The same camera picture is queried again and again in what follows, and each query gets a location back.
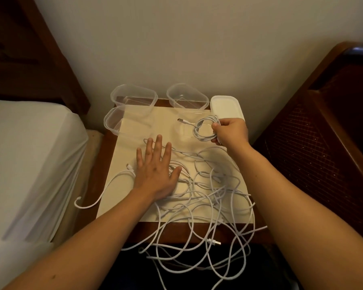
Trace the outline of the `person's right hand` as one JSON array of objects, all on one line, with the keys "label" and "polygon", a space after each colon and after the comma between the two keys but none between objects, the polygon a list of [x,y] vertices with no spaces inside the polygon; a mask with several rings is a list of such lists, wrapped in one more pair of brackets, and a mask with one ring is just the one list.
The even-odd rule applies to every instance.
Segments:
[{"label": "person's right hand", "polygon": [[241,118],[223,118],[223,146],[235,150],[242,146],[250,146],[248,129]]}]

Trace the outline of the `person's left hand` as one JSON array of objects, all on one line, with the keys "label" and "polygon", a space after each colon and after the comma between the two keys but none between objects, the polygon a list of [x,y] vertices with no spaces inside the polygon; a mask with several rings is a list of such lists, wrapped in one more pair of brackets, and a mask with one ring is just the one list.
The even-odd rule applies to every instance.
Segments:
[{"label": "person's left hand", "polygon": [[134,180],[134,191],[138,191],[143,196],[154,203],[173,194],[178,181],[169,180],[169,165],[171,161],[172,145],[167,142],[165,148],[162,147],[161,161],[154,161],[153,138],[148,138],[143,158],[145,159],[144,167],[136,171]]}]

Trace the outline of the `person's right forearm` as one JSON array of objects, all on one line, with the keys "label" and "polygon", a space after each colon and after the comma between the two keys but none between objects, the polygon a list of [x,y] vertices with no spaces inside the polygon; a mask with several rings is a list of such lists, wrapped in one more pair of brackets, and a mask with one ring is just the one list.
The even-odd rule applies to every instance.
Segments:
[{"label": "person's right forearm", "polygon": [[363,290],[363,237],[288,181],[244,139],[221,140],[306,290]]}]

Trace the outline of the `person's left forearm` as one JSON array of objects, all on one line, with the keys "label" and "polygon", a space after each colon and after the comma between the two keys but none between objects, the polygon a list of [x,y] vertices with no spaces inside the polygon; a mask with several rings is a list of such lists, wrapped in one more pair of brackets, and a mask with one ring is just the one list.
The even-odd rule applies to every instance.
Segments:
[{"label": "person's left forearm", "polygon": [[150,206],[171,189],[133,189],[116,206],[2,290],[97,290],[128,236]]}]

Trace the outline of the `white plastic container lid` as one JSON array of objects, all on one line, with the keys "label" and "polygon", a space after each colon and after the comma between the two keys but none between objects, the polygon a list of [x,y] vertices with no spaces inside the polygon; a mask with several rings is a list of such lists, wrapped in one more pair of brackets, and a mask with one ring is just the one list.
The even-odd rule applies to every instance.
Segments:
[{"label": "white plastic container lid", "polygon": [[232,96],[216,95],[210,99],[210,110],[219,119],[241,118],[245,120],[238,100]]}]

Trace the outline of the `beige table mat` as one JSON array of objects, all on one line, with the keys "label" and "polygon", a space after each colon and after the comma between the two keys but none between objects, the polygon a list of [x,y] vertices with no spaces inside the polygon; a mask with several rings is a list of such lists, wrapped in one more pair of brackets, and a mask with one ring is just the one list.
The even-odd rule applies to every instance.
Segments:
[{"label": "beige table mat", "polygon": [[137,148],[144,152],[147,138],[155,140],[160,134],[163,146],[172,144],[171,166],[182,166],[183,171],[173,194],[152,205],[141,222],[254,223],[251,197],[226,149],[210,141],[199,141],[193,135],[193,126],[178,122],[182,118],[195,124],[209,116],[209,111],[188,109],[179,113],[169,107],[155,107],[139,121],[134,117],[139,110],[138,106],[128,107],[127,118],[122,120],[97,217],[129,193],[134,178],[126,166],[136,170]]}]

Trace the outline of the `dark wooden nightstand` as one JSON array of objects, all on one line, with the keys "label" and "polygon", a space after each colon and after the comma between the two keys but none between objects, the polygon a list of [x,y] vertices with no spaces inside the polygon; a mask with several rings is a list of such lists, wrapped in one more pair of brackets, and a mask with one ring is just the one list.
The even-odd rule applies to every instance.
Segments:
[{"label": "dark wooden nightstand", "polygon": [[[155,103],[155,106],[170,107],[173,109],[169,101],[166,99],[159,99]],[[95,164],[90,174],[87,192],[83,199],[83,205],[91,205],[95,200],[98,199],[99,195],[103,191],[117,140],[118,137],[112,134],[110,131],[105,133],[101,142],[100,151],[97,155]],[[99,204],[90,209],[79,210],[73,229],[74,234],[96,219],[98,207]],[[256,207],[254,208],[254,213],[256,227],[259,228],[265,226],[265,221]],[[153,233],[156,228],[156,223],[154,222],[139,222],[130,234],[127,242],[137,243]],[[196,226],[194,226],[194,230],[199,234],[203,233],[204,229],[208,229],[207,223],[198,223]],[[215,237],[217,238],[216,240],[222,244],[230,244],[232,240],[230,233],[231,231],[227,227],[220,225],[215,233]],[[181,244],[182,242],[187,241],[188,236],[189,226],[187,223],[171,223],[165,227],[163,233],[161,234],[160,243]],[[275,242],[270,231],[268,229],[263,229],[261,231],[257,231],[254,234],[251,243],[274,244]]]}]

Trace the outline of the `clear plastic container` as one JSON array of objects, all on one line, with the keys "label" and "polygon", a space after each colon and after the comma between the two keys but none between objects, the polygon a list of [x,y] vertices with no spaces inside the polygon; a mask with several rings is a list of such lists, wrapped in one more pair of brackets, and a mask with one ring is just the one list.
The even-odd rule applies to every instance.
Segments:
[{"label": "clear plastic container", "polygon": [[209,98],[196,88],[186,83],[176,83],[166,91],[169,103],[174,108],[204,110],[209,105]]},{"label": "clear plastic container", "polygon": [[104,127],[115,136],[119,136],[126,105],[112,108],[104,117]]},{"label": "clear plastic container", "polygon": [[152,108],[158,100],[158,94],[145,87],[122,84],[111,92],[110,98],[116,107],[145,106]]}]

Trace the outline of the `bed with white sheet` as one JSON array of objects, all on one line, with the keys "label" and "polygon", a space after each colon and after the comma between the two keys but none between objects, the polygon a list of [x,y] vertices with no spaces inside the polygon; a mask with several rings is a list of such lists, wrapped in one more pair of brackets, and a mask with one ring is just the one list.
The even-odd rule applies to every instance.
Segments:
[{"label": "bed with white sheet", "polygon": [[52,250],[87,141],[63,105],[0,100],[0,290]]}]

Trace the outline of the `wooden headboard with rattan panel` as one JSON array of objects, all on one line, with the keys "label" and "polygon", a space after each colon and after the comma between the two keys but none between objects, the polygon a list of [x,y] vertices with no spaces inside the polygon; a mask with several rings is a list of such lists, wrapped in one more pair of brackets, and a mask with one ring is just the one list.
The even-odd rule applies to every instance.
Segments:
[{"label": "wooden headboard with rattan panel", "polygon": [[363,237],[363,43],[334,46],[252,146]]}]

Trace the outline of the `dark wooden headboard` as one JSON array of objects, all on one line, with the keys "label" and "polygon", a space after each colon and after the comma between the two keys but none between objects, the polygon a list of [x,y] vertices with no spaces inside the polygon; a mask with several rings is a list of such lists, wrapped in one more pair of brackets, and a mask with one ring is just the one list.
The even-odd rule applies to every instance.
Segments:
[{"label": "dark wooden headboard", "polygon": [[0,0],[0,100],[58,103],[79,115],[90,109],[34,0]]}]

